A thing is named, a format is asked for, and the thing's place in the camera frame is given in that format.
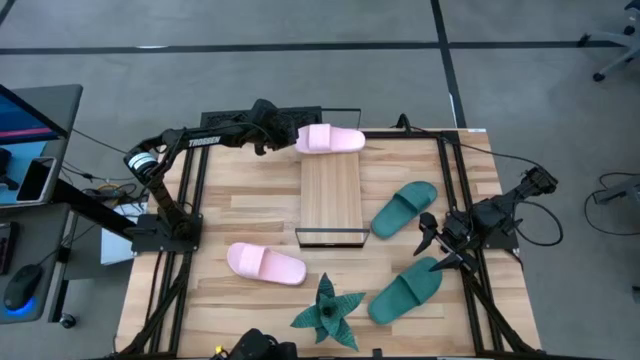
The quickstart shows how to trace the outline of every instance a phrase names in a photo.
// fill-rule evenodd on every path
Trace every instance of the green slipper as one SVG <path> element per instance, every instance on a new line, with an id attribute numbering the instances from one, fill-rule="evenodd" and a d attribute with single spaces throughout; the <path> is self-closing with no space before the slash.
<path id="1" fill-rule="evenodd" d="M 371 230 L 381 239 L 388 239 L 420 214 L 438 196 L 436 187 L 426 181 L 405 185 L 371 222 Z"/>
<path id="2" fill-rule="evenodd" d="M 371 319 L 377 324 L 386 325 L 424 304 L 442 283 L 442 271 L 429 272 L 437 262 L 432 257 L 426 257 L 398 275 L 369 304 Z"/>

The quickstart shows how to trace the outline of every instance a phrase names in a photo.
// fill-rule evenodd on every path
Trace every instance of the green plant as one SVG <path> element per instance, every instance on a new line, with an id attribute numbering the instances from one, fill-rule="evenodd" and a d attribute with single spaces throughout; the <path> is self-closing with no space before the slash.
<path id="1" fill-rule="evenodd" d="M 318 284 L 316 304 L 301 312 L 291 323 L 295 328 L 316 329 L 316 344 L 331 335 L 337 342 L 358 351 L 351 327 L 344 317 L 360 305 L 365 293 L 336 296 L 325 273 Z"/>

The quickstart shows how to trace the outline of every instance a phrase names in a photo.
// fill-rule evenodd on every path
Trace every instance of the smartphone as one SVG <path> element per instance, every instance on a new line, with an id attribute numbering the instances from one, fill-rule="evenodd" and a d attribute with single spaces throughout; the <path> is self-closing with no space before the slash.
<path id="1" fill-rule="evenodd" d="M 20 185 L 17 203 L 41 202 L 44 199 L 45 189 L 51 181 L 53 166 L 56 159 L 53 157 L 40 157 L 31 160 L 27 175 Z"/>

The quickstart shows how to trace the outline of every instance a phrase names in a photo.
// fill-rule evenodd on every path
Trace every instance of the wood grain surface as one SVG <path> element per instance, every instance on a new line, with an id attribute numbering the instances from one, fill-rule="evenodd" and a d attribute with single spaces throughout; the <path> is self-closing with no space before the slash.
<path id="1" fill-rule="evenodd" d="M 460 137 L 465 144 L 490 149 L 484 132 L 461 130 Z M 463 204 L 453 153 L 451 149 L 448 152 L 458 204 Z M 463 148 L 463 154 L 474 202 L 499 194 L 500 183 L 492 156 L 467 148 Z M 179 186 L 181 159 L 182 156 L 166 177 L 173 195 Z M 379 326 L 368 317 L 371 299 L 416 261 L 412 253 L 421 240 L 417 219 L 388 240 L 371 234 L 362 249 L 301 250 L 298 247 L 293 229 L 300 223 L 300 159 L 293 148 L 262 157 L 255 156 L 250 146 L 211 148 L 201 208 L 204 233 L 201 247 L 193 257 L 178 355 L 211 356 L 216 345 L 231 349 L 252 327 L 279 341 L 295 342 L 301 356 L 371 356 L 374 348 L 382 348 L 385 356 L 473 354 L 462 282 L 454 270 L 444 271 L 442 286 L 425 305 L 392 324 Z M 196 166 L 194 164 L 192 170 L 189 199 Z M 368 226 L 394 192 L 416 180 L 429 181 L 438 189 L 438 198 L 428 211 L 442 224 L 448 208 L 435 141 L 368 141 L 360 152 L 365 225 Z M 303 259 L 308 268 L 305 282 L 288 287 L 235 275 L 227 266 L 226 253 L 237 241 L 269 246 Z M 443 254 L 434 245 L 421 256 L 441 259 Z M 485 256 L 496 305 L 526 342 L 539 346 L 519 264 L 504 251 L 485 250 Z M 156 254 L 145 254 L 134 261 L 118 329 L 118 349 L 129 344 L 144 324 L 155 260 Z M 313 329 L 289 326 L 298 313 L 314 302 L 318 281 L 325 272 L 338 295 L 367 293 L 362 304 L 347 316 L 360 352 L 332 339 L 315 344 Z M 479 303 L 478 309 L 485 348 L 490 349 L 486 314 Z M 161 350 L 167 348 L 171 312 L 166 319 Z"/>
<path id="2" fill-rule="evenodd" d="M 362 229 L 358 153 L 301 155 L 301 228 Z M 298 232 L 301 244 L 361 244 L 363 233 Z"/>

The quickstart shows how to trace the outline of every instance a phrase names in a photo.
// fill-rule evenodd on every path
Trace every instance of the computer mouse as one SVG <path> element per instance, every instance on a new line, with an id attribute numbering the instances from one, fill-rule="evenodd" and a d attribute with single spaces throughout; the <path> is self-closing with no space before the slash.
<path id="1" fill-rule="evenodd" d="M 13 275 L 4 289 L 4 306 L 9 310 L 18 310 L 25 306 L 38 286 L 42 277 L 40 265 L 25 265 Z"/>

